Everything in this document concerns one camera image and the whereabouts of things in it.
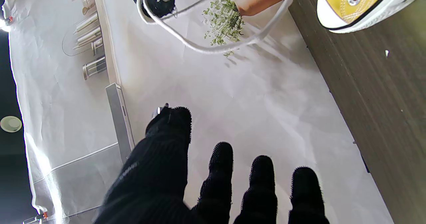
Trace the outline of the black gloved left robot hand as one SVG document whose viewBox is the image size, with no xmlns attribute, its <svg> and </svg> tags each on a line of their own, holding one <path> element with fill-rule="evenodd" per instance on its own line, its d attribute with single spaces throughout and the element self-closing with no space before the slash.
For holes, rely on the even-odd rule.
<svg viewBox="0 0 426 224">
<path fill-rule="evenodd" d="M 228 224 L 232 205 L 233 149 L 215 145 L 198 202 L 183 201 L 188 180 L 192 118 L 186 107 L 165 105 L 147 125 L 108 190 L 93 224 Z M 276 224 L 278 198 L 270 157 L 257 156 L 234 224 Z M 288 224 L 329 224 L 318 177 L 309 167 L 292 175 Z"/>
</svg>

